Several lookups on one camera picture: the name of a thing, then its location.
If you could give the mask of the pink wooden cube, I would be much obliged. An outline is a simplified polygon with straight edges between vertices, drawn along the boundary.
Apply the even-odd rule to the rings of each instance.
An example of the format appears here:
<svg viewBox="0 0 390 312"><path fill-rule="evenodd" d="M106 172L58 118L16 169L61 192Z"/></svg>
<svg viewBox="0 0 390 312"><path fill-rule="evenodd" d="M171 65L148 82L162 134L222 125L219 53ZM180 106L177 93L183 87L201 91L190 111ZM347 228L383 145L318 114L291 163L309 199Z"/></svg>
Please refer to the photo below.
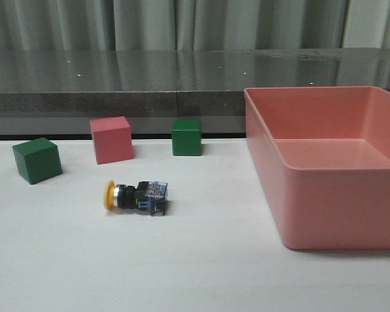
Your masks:
<svg viewBox="0 0 390 312"><path fill-rule="evenodd" d="M134 158L131 126L124 116L90 120L97 164Z"/></svg>

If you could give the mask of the left green wooden cube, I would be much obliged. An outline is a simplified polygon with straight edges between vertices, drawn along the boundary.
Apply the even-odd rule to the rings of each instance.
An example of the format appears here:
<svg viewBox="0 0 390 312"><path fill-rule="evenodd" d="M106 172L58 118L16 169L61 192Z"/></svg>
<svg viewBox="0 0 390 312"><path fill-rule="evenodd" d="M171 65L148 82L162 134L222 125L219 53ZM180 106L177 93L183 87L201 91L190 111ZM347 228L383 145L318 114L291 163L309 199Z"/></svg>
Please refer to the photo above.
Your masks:
<svg viewBox="0 0 390 312"><path fill-rule="evenodd" d="M37 138L12 147L19 175L33 185L62 174L58 146Z"/></svg>

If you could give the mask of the green wooden cube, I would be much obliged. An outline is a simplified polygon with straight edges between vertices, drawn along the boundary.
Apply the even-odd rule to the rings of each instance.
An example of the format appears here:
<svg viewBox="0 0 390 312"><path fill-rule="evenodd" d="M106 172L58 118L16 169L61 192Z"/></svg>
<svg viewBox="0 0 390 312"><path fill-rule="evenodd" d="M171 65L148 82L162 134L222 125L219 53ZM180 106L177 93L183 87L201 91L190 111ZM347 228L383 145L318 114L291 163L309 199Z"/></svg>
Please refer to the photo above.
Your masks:
<svg viewBox="0 0 390 312"><path fill-rule="evenodd" d="M58 146L37 138L12 147L19 175L33 185L62 174Z"/></svg>
<svg viewBox="0 0 390 312"><path fill-rule="evenodd" d="M174 156L200 156L202 154L202 125L200 120L176 120L172 127L172 153Z"/></svg>

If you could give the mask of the grey-green curtain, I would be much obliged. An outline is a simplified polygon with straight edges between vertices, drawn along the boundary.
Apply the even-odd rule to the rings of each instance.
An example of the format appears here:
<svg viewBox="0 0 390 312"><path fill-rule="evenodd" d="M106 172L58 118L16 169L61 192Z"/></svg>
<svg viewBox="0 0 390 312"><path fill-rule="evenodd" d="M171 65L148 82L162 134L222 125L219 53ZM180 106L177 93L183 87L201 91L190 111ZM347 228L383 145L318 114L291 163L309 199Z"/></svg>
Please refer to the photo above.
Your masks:
<svg viewBox="0 0 390 312"><path fill-rule="evenodd" d="M0 1L0 50L390 48L390 1Z"/></svg>

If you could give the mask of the pink plastic bin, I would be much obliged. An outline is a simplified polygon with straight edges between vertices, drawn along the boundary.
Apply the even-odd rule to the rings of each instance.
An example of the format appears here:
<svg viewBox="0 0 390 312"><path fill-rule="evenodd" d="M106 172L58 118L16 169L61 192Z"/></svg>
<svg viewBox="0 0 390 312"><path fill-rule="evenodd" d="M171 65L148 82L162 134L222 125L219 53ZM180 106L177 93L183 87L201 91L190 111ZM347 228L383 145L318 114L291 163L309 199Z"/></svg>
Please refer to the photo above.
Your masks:
<svg viewBox="0 0 390 312"><path fill-rule="evenodd" d="M390 249L390 92L247 88L246 137L282 243Z"/></svg>

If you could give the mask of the grey stone ledge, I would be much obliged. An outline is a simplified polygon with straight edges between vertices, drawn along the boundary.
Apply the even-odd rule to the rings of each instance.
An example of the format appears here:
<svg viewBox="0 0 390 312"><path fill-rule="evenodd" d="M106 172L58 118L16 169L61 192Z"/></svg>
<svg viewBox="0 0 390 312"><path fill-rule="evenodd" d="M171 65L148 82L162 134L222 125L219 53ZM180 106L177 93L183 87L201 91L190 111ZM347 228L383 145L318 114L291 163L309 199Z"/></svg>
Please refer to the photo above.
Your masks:
<svg viewBox="0 0 390 312"><path fill-rule="evenodd" d="M87 137L90 120L111 116L137 138L185 118L239 137L244 90L289 86L390 91L390 49L0 51L0 137Z"/></svg>

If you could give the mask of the yellow mushroom push button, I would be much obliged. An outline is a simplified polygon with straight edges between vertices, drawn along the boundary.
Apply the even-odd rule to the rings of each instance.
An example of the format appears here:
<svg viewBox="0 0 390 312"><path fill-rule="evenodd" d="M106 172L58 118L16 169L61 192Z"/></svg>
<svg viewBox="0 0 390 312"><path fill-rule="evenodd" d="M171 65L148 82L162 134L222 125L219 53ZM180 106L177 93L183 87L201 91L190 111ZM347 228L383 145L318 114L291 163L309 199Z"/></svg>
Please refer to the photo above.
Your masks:
<svg viewBox="0 0 390 312"><path fill-rule="evenodd" d="M136 209L147 215L165 215L168 183L140 181L137 187L116 184L113 180L105 186L104 207L109 211Z"/></svg>

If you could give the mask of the right green wooden cube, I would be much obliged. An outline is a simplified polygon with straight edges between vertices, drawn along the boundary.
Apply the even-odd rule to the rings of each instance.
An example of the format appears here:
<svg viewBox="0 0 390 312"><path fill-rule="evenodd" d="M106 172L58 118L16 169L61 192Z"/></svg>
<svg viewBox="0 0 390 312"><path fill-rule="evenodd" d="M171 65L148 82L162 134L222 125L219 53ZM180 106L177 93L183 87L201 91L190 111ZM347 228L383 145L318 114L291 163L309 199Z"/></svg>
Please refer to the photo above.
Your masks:
<svg viewBox="0 0 390 312"><path fill-rule="evenodd" d="M202 125L200 120L176 120L172 127L172 153L174 156L200 156L202 154Z"/></svg>

